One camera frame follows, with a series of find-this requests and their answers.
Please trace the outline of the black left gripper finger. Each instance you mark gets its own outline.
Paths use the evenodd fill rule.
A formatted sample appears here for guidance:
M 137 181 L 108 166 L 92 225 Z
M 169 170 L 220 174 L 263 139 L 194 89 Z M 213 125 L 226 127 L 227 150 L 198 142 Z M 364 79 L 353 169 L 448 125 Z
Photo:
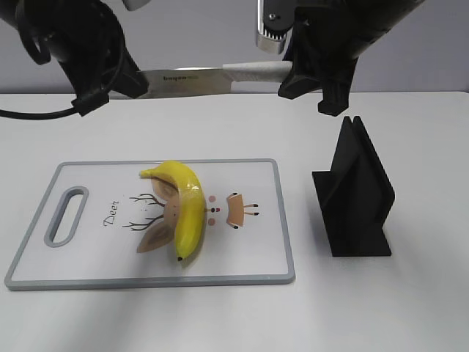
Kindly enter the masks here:
M 147 79 L 128 51 L 124 51 L 122 69 L 111 90 L 128 98 L 138 98 L 147 92 Z
M 108 92 L 104 89 L 91 89 L 76 92 L 72 106 L 76 113 L 85 116 L 88 113 L 106 105 L 109 102 Z

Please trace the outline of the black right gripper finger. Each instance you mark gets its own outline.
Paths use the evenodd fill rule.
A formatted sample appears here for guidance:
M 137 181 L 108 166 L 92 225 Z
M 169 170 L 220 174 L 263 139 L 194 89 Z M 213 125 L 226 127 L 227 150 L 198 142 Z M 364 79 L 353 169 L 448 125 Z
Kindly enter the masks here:
M 296 99 L 321 87 L 320 80 L 314 75 L 291 69 L 278 88 L 277 94 L 282 98 Z
M 351 83 L 350 80 L 322 82 L 322 100 L 317 105 L 318 112 L 337 117 L 348 109 Z

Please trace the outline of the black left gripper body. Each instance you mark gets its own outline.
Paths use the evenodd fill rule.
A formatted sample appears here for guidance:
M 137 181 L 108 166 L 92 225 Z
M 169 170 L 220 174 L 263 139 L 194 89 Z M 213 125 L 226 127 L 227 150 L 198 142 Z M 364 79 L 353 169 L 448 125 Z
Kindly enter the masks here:
M 125 36 L 102 1 L 2 1 L 1 20 L 37 65 L 55 59 L 74 88 L 112 88 L 127 64 Z

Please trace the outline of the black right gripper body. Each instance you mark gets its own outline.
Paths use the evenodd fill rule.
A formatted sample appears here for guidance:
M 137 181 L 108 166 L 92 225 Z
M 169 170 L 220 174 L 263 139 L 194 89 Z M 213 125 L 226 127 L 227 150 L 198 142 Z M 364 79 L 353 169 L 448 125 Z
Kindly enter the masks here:
M 287 34 L 304 26 L 301 40 L 319 55 L 324 71 L 338 73 L 387 34 L 421 1 L 258 1 L 256 46 L 281 54 Z

